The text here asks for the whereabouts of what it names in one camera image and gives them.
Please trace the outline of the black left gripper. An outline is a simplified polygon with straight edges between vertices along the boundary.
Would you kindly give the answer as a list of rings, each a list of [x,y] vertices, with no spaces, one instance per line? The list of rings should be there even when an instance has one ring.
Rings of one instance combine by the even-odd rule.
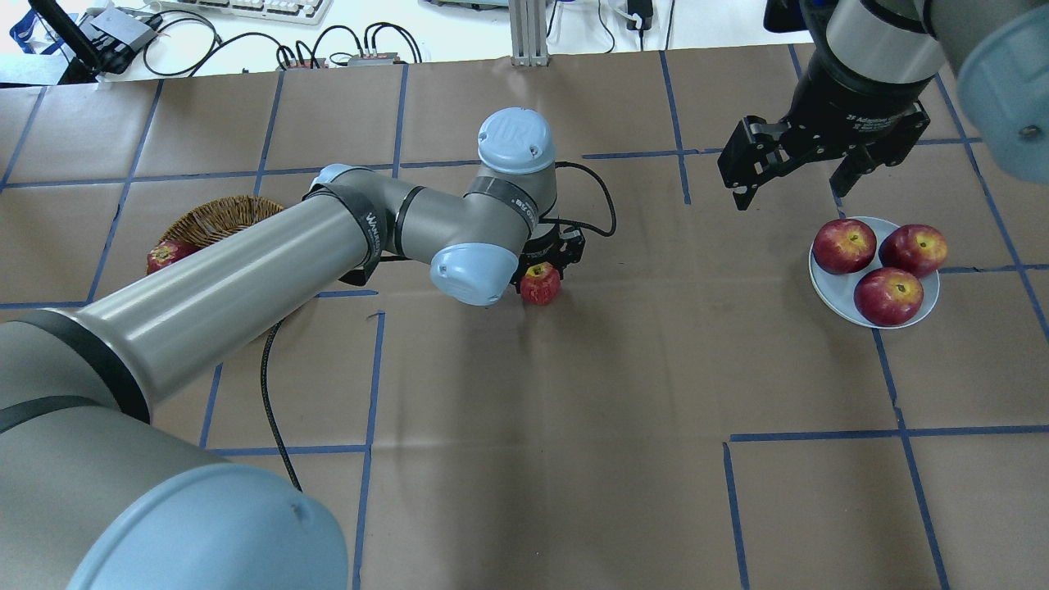
[[[529,266],[551,262],[559,270],[559,277],[565,278],[569,266],[580,264],[582,254],[587,247],[587,239],[582,234],[582,224],[576,222],[556,220],[539,238],[531,238],[524,243],[515,273],[510,285],[515,292],[522,291],[524,270]]]

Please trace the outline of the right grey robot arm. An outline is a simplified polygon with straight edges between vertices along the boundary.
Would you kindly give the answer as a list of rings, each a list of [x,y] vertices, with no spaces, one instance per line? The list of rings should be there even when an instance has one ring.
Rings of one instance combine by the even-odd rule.
[[[787,115],[743,117],[720,154],[738,210],[763,184],[810,163],[837,162],[837,197],[902,163],[929,127],[920,94],[945,65],[999,167],[1046,183],[1045,1],[769,1],[763,24],[809,33],[814,52]]]

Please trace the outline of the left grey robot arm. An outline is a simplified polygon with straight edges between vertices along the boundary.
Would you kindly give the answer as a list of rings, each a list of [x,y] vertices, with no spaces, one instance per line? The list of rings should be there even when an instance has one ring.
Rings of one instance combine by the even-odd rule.
[[[152,426],[165,400],[385,253],[494,305],[557,199],[553,131],[505,108],[461,197],[333,164],[300,204],[74,312],[2,325],[4,589],[345,589],[329,509]]]

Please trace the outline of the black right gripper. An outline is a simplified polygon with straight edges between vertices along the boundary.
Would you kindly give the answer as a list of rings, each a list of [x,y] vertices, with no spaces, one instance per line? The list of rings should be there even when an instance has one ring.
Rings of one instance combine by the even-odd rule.
[[[932,79],[893,84],[845,68],[817,49],[799,80],[787,115],[768,122],[744,115],[718,157],[720,178],[738,211],[765,183],[809,163],[836,161],[829,187],[844,199],[858,180],[902,163],[929,127],[920,94]]]

